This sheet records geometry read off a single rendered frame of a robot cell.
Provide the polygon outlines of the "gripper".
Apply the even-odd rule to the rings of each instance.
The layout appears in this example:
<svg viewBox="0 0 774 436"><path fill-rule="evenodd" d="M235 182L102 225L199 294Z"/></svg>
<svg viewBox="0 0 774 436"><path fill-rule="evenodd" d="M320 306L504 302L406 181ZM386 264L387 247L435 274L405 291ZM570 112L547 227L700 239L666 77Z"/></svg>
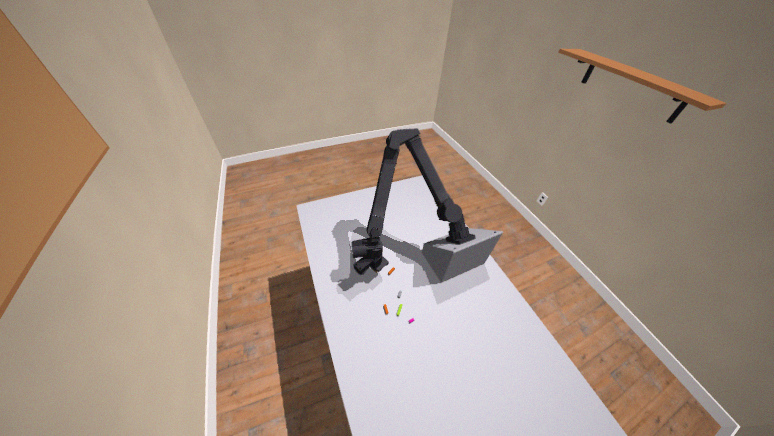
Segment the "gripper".
<svg viewBox="0 0 774 436"><path fill-rule="evenodd" d="M382 253L382 255L383 255L383 253ZM385 266L387 266L389 264L389 261L387 259L385 259L382 255L380 256L381 257L381 264L377 268L374 269L372 266L370 266L370 268L373 269L374 271L376 271L376 273L380 272L383 267L385 267ZM372 258L380 258L380 257L372 257Z"/></svg>

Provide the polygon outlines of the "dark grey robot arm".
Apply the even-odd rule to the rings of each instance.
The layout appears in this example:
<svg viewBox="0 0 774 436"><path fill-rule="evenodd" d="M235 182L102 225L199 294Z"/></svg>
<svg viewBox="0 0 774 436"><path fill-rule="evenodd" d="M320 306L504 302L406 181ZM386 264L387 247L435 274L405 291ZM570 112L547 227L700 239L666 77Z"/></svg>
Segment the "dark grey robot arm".
<svg viewBox="0 0 774 436"><path fill-rule="evenodd" d="M454 204L444 188L422 144L419 134L418 128L399 129L392 131L386 139L387 146L384 149L373 205L367 225L367 233L370 238L352 241L353 258L362 257L354 263L354 269L360 275L364 275L370 266L377 268L381 264L380 256L383 253L383 243L380 241L380 236L383 230L385 211L400 151L399 147L404 143L414 158L434 198L435 204L438 207L437 216L439 217L439 220L450 222L448 223L450 229L448 232L449 236L446 237L446 241L455 244L463 244L476 239L474 234L469 234L469 229L465 225L461 207ZM372 257L380 258L372 258L369 254Z"/></svg>

